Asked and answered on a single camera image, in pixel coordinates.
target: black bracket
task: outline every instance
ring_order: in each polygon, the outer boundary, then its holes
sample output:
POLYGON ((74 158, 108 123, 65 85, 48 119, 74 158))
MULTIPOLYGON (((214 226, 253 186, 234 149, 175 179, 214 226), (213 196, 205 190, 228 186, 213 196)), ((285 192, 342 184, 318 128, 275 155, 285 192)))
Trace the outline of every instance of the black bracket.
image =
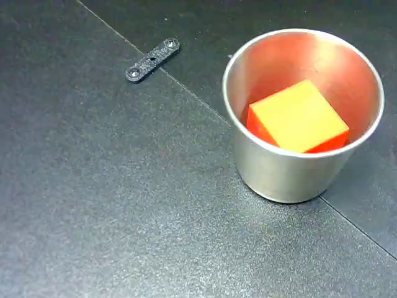
POLYGON ((127 69, 125 77, 133 83, 140 83, 150 73, 168 61, 170 57, 174 56, 180 47, 181 45, 177 39, 167 38, 127 69))

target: screw hole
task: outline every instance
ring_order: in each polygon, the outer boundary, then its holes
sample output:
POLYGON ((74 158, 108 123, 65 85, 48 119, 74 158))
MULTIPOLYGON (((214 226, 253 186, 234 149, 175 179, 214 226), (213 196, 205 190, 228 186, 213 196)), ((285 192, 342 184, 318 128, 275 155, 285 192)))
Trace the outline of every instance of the screw hole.
POLYGON ((128 74, 129 74, 130 76, 132 76, 133 78, 136 78, 136 77, 139 76, 140 71, 139 71, 138 68, 131 68, 130 70, 128 70, 128 74))

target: dark gray table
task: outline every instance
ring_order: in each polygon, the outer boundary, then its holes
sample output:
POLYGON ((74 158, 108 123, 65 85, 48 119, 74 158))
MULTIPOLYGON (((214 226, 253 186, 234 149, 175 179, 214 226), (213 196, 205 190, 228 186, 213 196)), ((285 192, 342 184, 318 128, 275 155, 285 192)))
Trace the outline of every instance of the dark gray table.
POLYGON ((164 36, 183 43, 165 66, 183 85, 226 113, 220 84, 228 55, 271 30, 309 28, 346 39, 380 72, 386 111, 376 135, 357 152, 325 199, 397 256, 397 2, 363 0, 83 0, 141 51, 164 36))
POLYGON ((393 206, 391 109, 354 182, 274 204, 240 180, 206 91, 163 70, 128 84, 140 53, 80 4, 3 2, 0 297, 396 296, 395 258, 349 222, 381 228, 358 191, 393 206))

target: stainless steel cup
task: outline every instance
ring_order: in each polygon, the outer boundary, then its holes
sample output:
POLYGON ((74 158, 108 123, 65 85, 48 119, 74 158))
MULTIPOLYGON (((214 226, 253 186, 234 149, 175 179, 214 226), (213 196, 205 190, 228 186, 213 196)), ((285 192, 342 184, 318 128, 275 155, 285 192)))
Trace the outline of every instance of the stainless steel cup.
POLYGON ((243 45, 226 67, 223 98, 235 129, 234 158, 242 179, 259 195, 283 203, 322 193, 375 131, 385 105, 381 79, 367 57, 338 37, 306 29, 269 32, 243 45), (345 147, 293 153, 245 127, 249 104, 304 79, 316 85, 350 127, 345 147))

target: orange block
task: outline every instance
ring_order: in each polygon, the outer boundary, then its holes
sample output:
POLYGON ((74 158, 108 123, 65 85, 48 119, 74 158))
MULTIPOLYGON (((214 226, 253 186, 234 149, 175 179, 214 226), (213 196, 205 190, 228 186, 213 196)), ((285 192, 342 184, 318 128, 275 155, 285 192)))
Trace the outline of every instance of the orange block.
POLYGON ((267 143, 298 153, 341 148, 349 133, 309 80, 250 104, 247 129, 267 143))

